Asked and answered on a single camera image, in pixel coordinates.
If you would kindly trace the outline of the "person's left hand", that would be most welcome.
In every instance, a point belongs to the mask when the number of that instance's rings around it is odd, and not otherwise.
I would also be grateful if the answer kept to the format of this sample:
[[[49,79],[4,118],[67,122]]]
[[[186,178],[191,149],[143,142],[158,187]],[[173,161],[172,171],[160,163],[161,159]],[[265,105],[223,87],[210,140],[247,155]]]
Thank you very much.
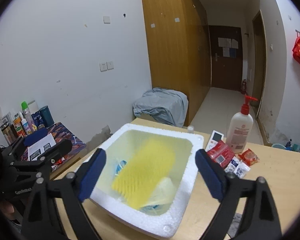
[[[21,227],[22,217],[10,202],[1,201],[0,210],[2,211],[2,213],[8,219],[9,222],[11,222],[13,225],[19,228]]]

